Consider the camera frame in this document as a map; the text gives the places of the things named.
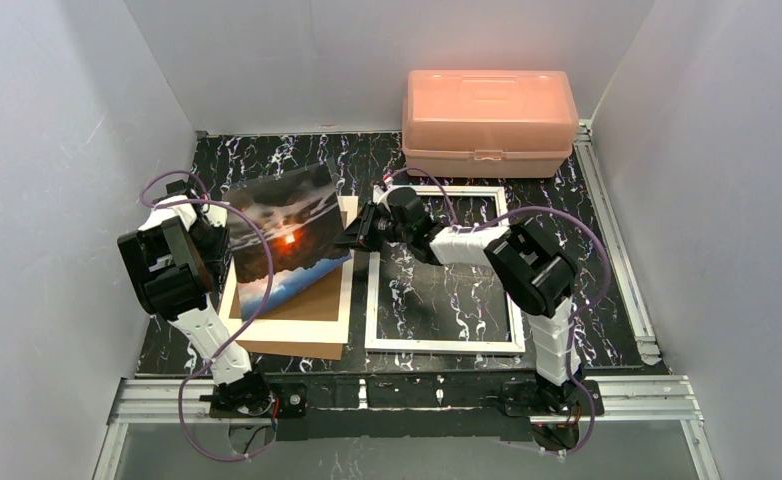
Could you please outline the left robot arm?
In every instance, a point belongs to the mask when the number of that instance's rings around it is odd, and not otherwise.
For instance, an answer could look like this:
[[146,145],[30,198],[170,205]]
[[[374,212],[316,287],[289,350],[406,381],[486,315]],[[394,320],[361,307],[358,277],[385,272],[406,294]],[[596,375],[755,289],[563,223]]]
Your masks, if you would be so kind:
[[211,363],[215,384],[232,387],[251,372],[249,354],[228,340],[228,328],[210,295],[226,271],[227,212],[202,205],[191,179],[166,186],[147,220],[118,237],[117,246],[142,308],[169,322]]

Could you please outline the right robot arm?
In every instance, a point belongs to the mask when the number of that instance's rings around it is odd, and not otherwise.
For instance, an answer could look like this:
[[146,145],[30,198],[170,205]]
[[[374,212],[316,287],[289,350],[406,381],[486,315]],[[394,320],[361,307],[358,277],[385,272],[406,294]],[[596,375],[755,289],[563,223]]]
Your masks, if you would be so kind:
[[334,244],[378,252],[387,243],[404,244],[426,264],[490,268],[531,322],[537,374],[557,386],[579,378],[569,320],[578,267],[534,221],[452,226],[437,220],[413,188],[377,186]]

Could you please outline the pink plastic storage box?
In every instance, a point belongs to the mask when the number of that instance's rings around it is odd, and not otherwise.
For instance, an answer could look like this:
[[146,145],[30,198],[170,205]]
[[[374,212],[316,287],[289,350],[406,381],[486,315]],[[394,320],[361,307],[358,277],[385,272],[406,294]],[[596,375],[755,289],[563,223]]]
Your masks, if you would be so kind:
[[447,178],[550,178],[579,127],[563,71],[413,70],[402,113],[407,166]]

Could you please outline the aluminium rail base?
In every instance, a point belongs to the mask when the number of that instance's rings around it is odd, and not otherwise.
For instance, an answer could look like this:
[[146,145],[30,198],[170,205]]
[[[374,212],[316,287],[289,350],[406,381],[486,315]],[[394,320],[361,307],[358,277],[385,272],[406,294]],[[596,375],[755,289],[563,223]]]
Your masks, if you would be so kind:
[[286,375],[259,414],[228,413],[208,401],[214,386],[194,380],[122,382],[110,420],[129,424],[214,424],[277,428],[282,441],[343,437],[498,437],[526,441],[538,429],[590,420],[702,421],[685,376],[603,376],[563,407],[536,399],[532,377],[508,373]]

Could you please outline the sunset landscape photo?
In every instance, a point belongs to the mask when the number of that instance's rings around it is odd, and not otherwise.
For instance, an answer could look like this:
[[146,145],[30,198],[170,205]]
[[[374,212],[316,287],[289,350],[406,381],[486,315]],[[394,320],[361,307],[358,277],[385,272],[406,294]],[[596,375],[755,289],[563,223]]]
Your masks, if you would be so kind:
[[351,258],[333,245],[344,216],[328,167],[322,163],[232,185],[223,201],[264,234],[260,240],[241,217],[228,214],[240,318],[273,310]]

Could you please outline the white picture frame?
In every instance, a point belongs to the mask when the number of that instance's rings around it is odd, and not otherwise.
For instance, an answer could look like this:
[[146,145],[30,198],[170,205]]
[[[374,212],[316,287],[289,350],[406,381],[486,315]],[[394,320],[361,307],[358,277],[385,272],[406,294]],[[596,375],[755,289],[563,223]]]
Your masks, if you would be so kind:
[[[508,212],[505,189],[497,186],[434,186],[408,185],[417,195],[445,197],[485,197],[495,202],[498,215]],[[380,280],[381,254],[371,253],[367,279],[367,306],[364,349],[368,352],[411,352],[429,354],[461,355],[522,355],[526,352],[523,334],[523,312],[506,296],[509,323],[509,340],[466,341],[466,340],[418,340],[386,339],[378,337],[379,294],[383,282]]]

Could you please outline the brown backing board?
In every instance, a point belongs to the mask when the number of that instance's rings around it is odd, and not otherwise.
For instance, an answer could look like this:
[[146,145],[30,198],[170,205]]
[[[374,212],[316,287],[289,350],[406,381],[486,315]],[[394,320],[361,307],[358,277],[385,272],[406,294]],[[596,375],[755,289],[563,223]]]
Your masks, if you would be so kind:
[[235,340],[249,352],[326,360],[349,343],[354,260],[255,321]]

